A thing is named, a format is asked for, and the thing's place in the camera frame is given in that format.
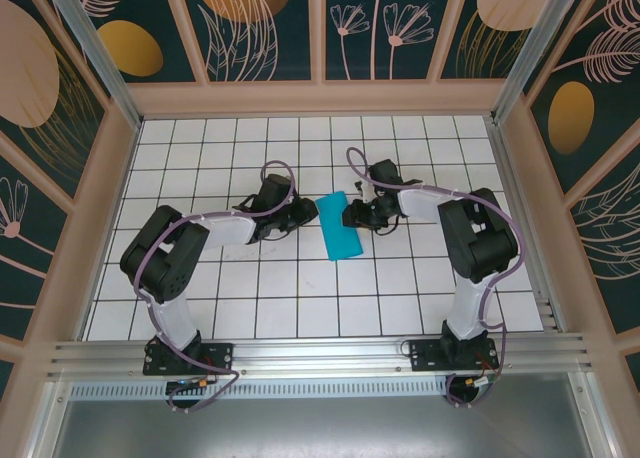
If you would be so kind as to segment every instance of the cable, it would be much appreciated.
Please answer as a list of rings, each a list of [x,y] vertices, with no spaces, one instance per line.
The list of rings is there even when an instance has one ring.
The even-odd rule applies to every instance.
[[[376,181],[372,178],[370,178],[368,176],[368,174],[366,173],[362,173],[357,166],[353,163],[353,160],[351,159],[351,153],[357,153],[358,155],[360,155],[360,157],[362,158],[362,161],[364,162],[364,167],[365,170],[367,170],[367,158],[365,157],[364,153],[362,151],[360,151],[358,148],[355,148],[353,146],[347,148],[347,162],[349,163],[349,166],[351,167],[351,169],[355,172],[356,175],[358,175],[358,177],[362,178],[363,180],[369,182],[370,184],[374,185],[374,186],[379,186],[382,188],[388,188],[391,190],[425,190],[425,191],[431,191],[434,193],[438,193],[440,195],[446,195],[446,196],[451,196],[451,197],[457,197],[457,198],[465,198],[467,200],[471,200],[471,201],[475,201],[476,203],[479,203],[481,205],[486,206],[487,208],[489,208],[490,210],[494,211],[495,213],[498,214],[498,216],[500,216],[501,218],[503,218],[511,227],[511,229],[513,230],[514,235],[516,235],[516,239],[518,241],[518,244],[520,245],[520,256],[518,257],[518,260],[516,261],[516,264],[514,266],[512,266],[511,268],[509,268],[506,271],[503,271],[502,273],[500,273],[497,276],[494,276],[489,283],[487,284],[487,287],[485,288],[484,293],[482,294],[482,298],[480,299],[480,309],[478,311],[478,320],[480,321],[480,323],[482,324],[482,326],[487,329],[487,330],[502,330],[502,340],[501,340],[501,349],[500,349],[500,363],[498,365],[498,370],[496,372],[496,375],[498,377],[500,377],[500,375],[502,374],[502,368],[504,365],[504,357],[505,357],[505,353],[506,353],[506,341],[507,341],[507,327],[504,323],[504,317],[503,317],[503,321],[502,323],[498,323],[497,325],[489,325],[485,319],[484,319],[484,315],[485,315],[485,309],[487,307],[487,301],[489,299],[489,296],[491,295],[491,291],[494,289],[495,285],[500,281],[503,280],[504,278],[506,278],[507,276],[512,275],[513,273],[515,273],[518,268],[520,268],[523,264],[524,264],[524,258],[526,256],[526,243],[524,240],[524,234],[522,233],[522,230],[520,229],[520,227],[517,225],[517,223],[509,216],[507,215],[499,206],[494,205],[493,203],[491,203],[490,201],[487,201],[483,198],[480,198],[479,196],[475,196],[475,195],[471,195],[469,193],[464,193],[461,191],[455,191],[455,190],[448,190],[446,188],[441,188],[438,186],[434,186],[434,185],[426,185],[426,184],[421,184],[421,185],[391,185],[389,183],[382,183],[380,181]],[[450,388],[451,388],[451,382],[453,381],[453,379],[456,377],[456,374],[452,374],[447,378],[447,384],[445,387],[446,390],[446,394],[445,394],[445,398],[447,399],[447,401],[449,403],[451,403],[452,405],[460,405],[460,404],[464,404],[464,402],[458,398],[456,398],[455,396],[451,395],[450,393]],[[490,386],[489,389],[480,397],[480,398],[476,398],[473,402],[475,404],[479,404],[482,401],[484,401],[487,396],[489,395],[490,391],[493,389],[493,386]]]
[[[222,216],[242,216],[242,217],[246,217],[246,218],[261,218],[263,216],[271,215],[271,214],[277,212],[278,210],[282,209],[284,206],[286,206],[288,204],[288,202],[289,202],[289,199],[293,196],[293,193],[295,191],[295,177],[293,176],[293,170],[291,169],[291,167],[289,165],[287,165],[285,162],[280,161],[280,160],[269,161],[269,162],[265,163],[264,166],[262,167],[262,169],[260,170],[260,179],[264,182],[266,169],[270,165],[274,165],[274,164],[281,165],[282,167],[284,167],[287,170],[287,173],[289,173],[289,176],[290,176],[290,179],[291,179],[291,185],[289,186],[289,191],[287,192],[287,196],[284,197],[284,199],[280,202],[279,205],[277,205],[276,207],[272,208],[271,210],[262,211],[262,212],[258,212],[258,213],[249,213],[249,212],[241,212],[241,211],[212,211],[212,212],[209,212],[209,213],[196,214],[196,215],[190,215],[190,216],[183,216],[178,221],[172,223],[156,239],[156,241],[153,243],[153,245],[151,245],[151,247],[149,248],[149,251],[147,251],[147,253],[144,255],[144,258],[140,262],[140,266],[138,267],[138,270],[136,271],[136,275],[135,275],[135,277],[133,279],[133,290],[134,290],[136,296],[146,303],[147,311],[149,312],[149,318],[151,319],[151,323],[153,324],[153,327],[156,329],[156,335],[158,336],[158,339],[162,340],[162,342],[164,344],[166,344],[171,349],[171,351],[173,351],[177,356],[182,358],[187,363],[191,363],[192,365],[195,365],[195,366],[197,366],[199,368],[202,368],[203,370],[212,371],[214,373],[231,374],[231,375],[233,375],[233,378],[228,383],[226,383],[224,386],[222,386],[216,393],[214,393],[213,396],[211,396],[210,398],[207,398],[206,400],[202,400],[202,401],[196,403],[191,408],[185,408],[185,409],[178,408],[173,403],[172,396],[175,396],[175,395],[170,396],[169,397],[169,404],[171,406],[171,409],[174,412],[181,412],[181,413],[185,413],[186,414],[186,413],[190,413],[190,412],[193,412],[193,411],[201,410],[202,408],[210,405],[220,395],[222,395],[222,393],[224,393],[231,385],[233,385],[238,380],[238,378],[240,378],[240,373],[238,373],[235,370],[229,370],[229,369],[226,369],[226,368],[219,368],[217,366],[207,365],[205,363],[201,363],[201,362],[199,362],[197,360],[194,360],[190,356],[187,356],[186,354],[182,353],[182,350],[180,350],[176,345],[173,344],[173,342],[169,339],[169,337],[167,337],[167,335],[162,330],[162,326],[160,325],[160,323],[158,322],[158,319],[156,318],[156,315],[155,315],[155,312],[153,310],[153,307],[151,306],[151,297],[147,296],[140,289],[140,279],[142,278],[142,274],[144,273],[145,268],[149,264],[149,260],[151,260],[151,257],[156,252],[156,250],[160,247],[160,244],[165,240],[165,238],[167,236],[169,236],[171,233],[173,233],[180,226],[184,225],[187,222],[190,222],[190,221],[204,221],[204,220],[207,220],[209,218],[217,218],[217,217],[222,217]]]
[[[378,233],[378,230],[373,230],[373,232],[378,236],[387,236],[393,233],[394,231],[396,231],[398,229],[399,224],[400,224],[400,215],[396,215],[396,223],[393,225],[393,228],[391,228],[389,231],[387,231],[386,233]]]
[[[280,241],[280,240],[284,240],[290,234],[291,234],[291,231],[287,231],[283,236],[280,236],[278,238],[274,238],[273,240],[270,240],[269,238],[263,238],[262,241]]]

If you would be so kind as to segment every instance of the black grid line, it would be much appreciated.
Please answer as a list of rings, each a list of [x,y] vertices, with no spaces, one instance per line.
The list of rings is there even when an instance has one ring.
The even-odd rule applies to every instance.
[[[267,153],[269,150],[269,120],[270,118],[267,118],[267,131],[265,135],[265,145],[264,145],[264,162],[265,163],[267,162]],[[254,338],[258,337],[258,312],[260,310],[260,268],[262,263],[261,255],[262,255],[262,241],[258,243],[258,274],[256,276],[256,312],[255,312],[254,324],[253,324]]]
[[[503,295],[510,295],[510,294],[528,294],[531,295],[532,297],[535,297],[535,294],[533,292],[533,290],[522,290],[522,291],[494,291],[494,294],[503,294]],[[453,297],[455,295],[454,292],[422,292],[422,293],[380,293],[381,297],[387,297],[387,296],[451,296]],[[363,294],[363,293],[357,293],[357,294],[343,294],[340,295],[342,298],[361,298],[363,296],[375,296],[372,294]],[[292,296],[264,296],[262,298],[260,298],[261,300],[282,300],[282,299],[293,299],[294,297]],[[313,299],[322,299],[322,300],[332,300],[334,298],[336,298],[336,296],[327,296],[327,295],[308,295],[308,296],[301,296],[300,299],[301,300],[305,300],[307,298],[313,298]],[[234,298],[219,298],[220,300],[226,300],[226,301],[237,301],[237,300],[255,300],[255,296],[236,296]],[[193,297],[193,298],[188,298],[188,301],[214,301],[216,300],[216,298],[212,298],[210,296],[201,296],[201,297]],[[136,301],[135,298],[120,298],[120,299],[110,299],[110,300],[102,300],[102,303],[131,303]]]
[[[231,166],[233,166],[233,159],[236,153],[236,135],[238,134],[238,120],[235,122],[235,130],[233,132],[233,148],[231,150]],[[228,186],[228,195],[227,196],[227,209],[229,209],[229,200],[231,199],[231,172],[229,172],[229,186]],[[220,250],[220,270],[218,271],[218,286],[216,286],[216,306],[213,312],[213,327],[211,328],[211,337],[216,336],[216,321],[218,320],[218,301],[220,295],[220,282],[222,281],[222,259],[224,257],[224,247]]]
[[[464,156],[464,151],[462,151],[462,142],[460,141],[460,134],[458,133],[458,124],[456,120],[453,120],[453,126],[456,129],[456,136],[458,137],[458,146],[460,147],[460,153],[462,154],[462,161],[464,161],[464,171],[467,175],[467,181],[469,182],[469,189],[473,191],[473,184],[471,183],[471,177],[469,176],[469,168],[467,167],[467,159]]]
[[[454,124],[454,127],[455,127],[456,120],[453,119],[453,117],[451,117],[451,119],[453,120],[453,124]],[[424,125],[424,132],[425,132],[425,134],[427,134],[427,125],[424,122],[424,118],[422,119],[422,124]],[[429,138],[427,138],[427,147],[429,148],[429,157],[431,158],[431,163],[433,163],[433,155],[431,154],[431,147],[429,146]],[[433,171],[433,181],[434,181],[435,185],[438,186],[438,177],[436,176],[436,170],[435,170],[435,167],[433,166],[433,164],[431,165],[431,169]],[[451,265],[451,274],[453,276],[453,282],[455,283],[456,282],[456,274],[455,274],[455,271],[453,269],[453,265]]]
[[[165,162],[165,168],[166,168],[166,166],[167,166],[167,164],[169,162],[169,154],[171,153],[171,144],[173,143],[173,134],[176,131],[176,122],[177,121],[174,120],[173,127],[171,128],[171,138],[169,139],[169,151],[167,152],[167,159],[166,159],[166,162]],[[160,203],[160,194],[162,193],[162,185],[164,184],[165,173],[166,172],[162,173],[162,180],[160,180],[160,189],[158,189],[158,199],[156,200],[156,208],[158,207],[158,203]],[[136,297],[136,302],[133,305],[133,315],[131,316],[131,324],[129,325],[129,334],[127,335],[127,340],[131,339],[131,332],[133,331],[133,323],[134,323],[135,318],[136,318],[136,310],[138,309],[138,303],[139,302],[140,302],[140,298]]]
[[[335,168],[333,167],[333,124],[331,122],[331,118],[329,118],[329,151],[331,153],[331,192],[335,193],[336,192],[336,174],[335,174]],[[338,310],[336,314],[336,318],[338,320],[338,336],[341,336],[340,335],[340,281],[338,277],[338,263],[334,262],[334,267],[335,267],[335,274],[336,274],[336,308]]]
[[[335,138],[333,141],[358,141],[359,138]],[[379,139],[379,138],[375,138],[375,140],[373,141],[384,141],[385,139]],[[402,141],[423,141],[425,138],[398,138],[399,140]],[[456,137],[455,136],[450,136],[447,138],[426,138],[428,140],[455,140]],[[486,140],[487,137],[486,136],[465,136],[464,138],[462,138],[463,140]],[[273,142],[278,142],[278,143],[297,143],[298,140],[272,140]],[[319,140],[302,140],[303,142],[309,142],[309,143],[313,143],[315,142],[322,142],[322,143],[326,143],[327,140],[326,139],[319,139]],[[180,141],[176,144],[178,145],[199,145],[201,142],[200,141]],[[205,144],[208,145],[221,145],[221,144],[233,144],[233,141],[205,141]],[[240,141],[239,143],[262,143],[261,141]],[[162,146],[162,145],[167,145],[167,143],[140,143],[138,146],[144,148],[146,146]]]
[[[393,140],[375,140],[372,141],[372,144],[375,143],[381,143],[381,142],[385,142],[385,141],[393,141]],[[282,141],[275,141],[272,143],[283,143]],[[398,163],[396,162],[396,164],[399,164],[401,167],[402,166],[433,166],[431,163]],[[464,163],[436,163],[435,166],[464,166]],[[471,166],[495,166],[495,163],[469,163],[469,165]],[[302,165],[302,166],[294,166],[292,168],[351,168],[349,165],[335,165],[335,166],[331,166],[331,165]],[[207,170],[229,170],[231,168],[229,168],[228,166],[221,166],[221,167],[202,167],[202,168],[153,168],[153,169],[147,169],[145,168],[144,170],[134,170],[134,171],[207,171]],[[234,166],[233,167],[234,170],[260,170],[261,167],[259,166]]]
[[[424,119],[422,119],[420,121],[422,121],[422,126],[424,127]],[[400,163],[400,151],[398,150],[398,137],[396,136],[396,125],[395,125],[395,122],[393,121],[393,119],[391,120],[391,127],[393,129],[393,136],[395,138],[394,141],[396,142],[396,155],[398,156],[398,163]],[[429,160],[431,161],[431,151],[430,150],[429,150]],[[407,226],[407,235],[409,236],[409,252],[411,253],[411,266],[413,266],[413,280],[414,280],[414,283],[416,285],[416,300],[418,300],[418,312],[420,313],[420,328],[422,329],[422,334],[424,335],[424,322],[422,321],[422,306],[420,304],[420,295],[418,294],[418,272],[416,271],[416,261],[415,261],[415,256],[413,254],[413,241],[411,240],[411,227],[409,226],[408,220],[406,220],[406,221],[407,221],[407,223],[405,223],[405,224]],[[382,318],[381,318],[381,321],[380,321],[380,332],[382,334],[384,334],[384,331],[382,330]]]
[[[300,132],[302,131],[302,124],[300,118],[298,120],[298,167],[300,170]],[[331,133],[331,119],[329,119],[329,133]],[[300,337],[300,230],[296,233],[296,338]]]
[[[366,137],[364,134],[364,122],[362,120],[362,117],[360,117],[360,124],[362,126],[362,149],[366,156],[367,145],[365,142]],[[396,160],[397,159],[398,159],[398,152],[396,149]],[[376,262],[376,240],[374,240],[373,237],[371,238],[371,255],[373,256],[373,273],[374,273],[374,276],[376,277],[376,300],[378,302],[378,322],[379,322],[378,324],[380,326],[380,335],[382,336],[382,307],[380,306],[380,287],[378,286],[378,264]]]

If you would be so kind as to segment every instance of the vented metal strip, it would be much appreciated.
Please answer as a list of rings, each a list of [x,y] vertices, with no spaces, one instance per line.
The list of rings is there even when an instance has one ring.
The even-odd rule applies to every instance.
[[[80,382],[74,383],[69,401],[148,401],[166,400],[167,382],[136,383]],[[177,395],[176,399],[207,398],[224,383]],[[299,379],[242,380],[227,390],[221,399],[280,398],[347,398],[379,396],[444,395],[445,377],[421,376],[378,379]]]

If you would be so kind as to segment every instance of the black mounting bracket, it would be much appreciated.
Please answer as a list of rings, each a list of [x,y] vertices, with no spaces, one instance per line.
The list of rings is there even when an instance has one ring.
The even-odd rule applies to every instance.
[[[233,364],[233,344],[231,343],[199,343],[198,346],[183,352],[201,363],[231,370]],[[211,374],[207,370],[187,363],[176,356],[171,349],[154,337],[144,348],[145,357],[142,367],[144,376],[196,376]]]
[[[482,357],[491,367],[499,366],[495,342],[483,333],[472,340],[463,340],[465,353],[452,359],[443,346],[442,338],[408,340],[408,351],[402,350],[411,360],[412,371],[482,371]]]

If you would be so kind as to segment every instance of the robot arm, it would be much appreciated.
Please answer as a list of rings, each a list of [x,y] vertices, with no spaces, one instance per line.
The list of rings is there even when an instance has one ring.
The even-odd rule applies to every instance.
[[[185,293],[200,255],[210,248],[256,243],[268,237],[273,230],[290,233],[315,218],[318,215],[315,203],[300,198],[295,190],[290,201],[276,213],[259,218],[243,216],[275,208],[289,195],[290,187],[288,178],[271,174],[263,180],[258,194],[249,196],[234,207],[238,211],[229,211],[215,218],[201,217],[200,220],[187,221],[169,234],[163,245],[151,255],[142,273],[140,292],[149,298],[147,306],[152,308],[162,332],[185,355],[201,361],[207,358],[206,351],[211,349],[201,346],[200,333],[189,314]],[[179,211],[170,206],[161,206],[147,220],[120,260],[120,269],[131,283],[160,235],[181,219],[183,215]],[[160,347],[164,363],[172,362],[175,365],[181,362],[187,365],[161,341],[155,345]],[[146,351],[146,363],[149,363],[152,361],[149,345]],[[160,366],[159,369],[166,371],[167,366]],[[185,372],[188,371],[193,371],[190,365],[186,366]]]
[[[511,228],[489,207],[471,199],[453,199],[425,189],[385,188],[382,185],[387,183],[415,183],[404,183],[391,160],[375,163],[367,171],[376,182],[374,198],[354,200],[343,212],[343,224],[377,232],[387,228],[389,219],[396,215],[440,223],[456,275],[456,292],[451,312],[442,326],[437,352],[442,357],[438,359],[450,369],[474,369],[477,353],[485,354],[493,346],[480,319],[481,307],[493,293],[487,290],[488,285],[518,253]],[[486,188],[471,195],[499,207]]]

